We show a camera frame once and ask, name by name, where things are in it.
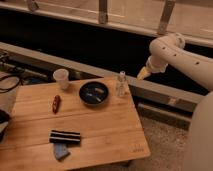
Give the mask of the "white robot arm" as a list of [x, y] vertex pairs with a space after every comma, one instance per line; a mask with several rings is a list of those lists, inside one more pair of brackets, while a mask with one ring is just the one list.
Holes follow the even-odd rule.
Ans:
[[150, 56], [137, 78], [164, 73], [171, 65], [209, 90], [194, 110], [181, 171], [213, 171], [213, 59], [188, 52], [184, 47], [185, 39], [180, 33], [152, 40]]

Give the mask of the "white and yellow gripper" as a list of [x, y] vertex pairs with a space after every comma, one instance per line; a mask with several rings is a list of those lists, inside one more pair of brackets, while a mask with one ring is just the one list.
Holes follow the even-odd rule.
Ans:
[[140, 72], [138, 73], [137, 79], [143, 80], [143, 79], [149, 77], [155, 71], [156, 71], [155, 63], [151, 58], [149, 58], [146, 62], [146, 65], [143, 66], [142, 69], [140, 70]]

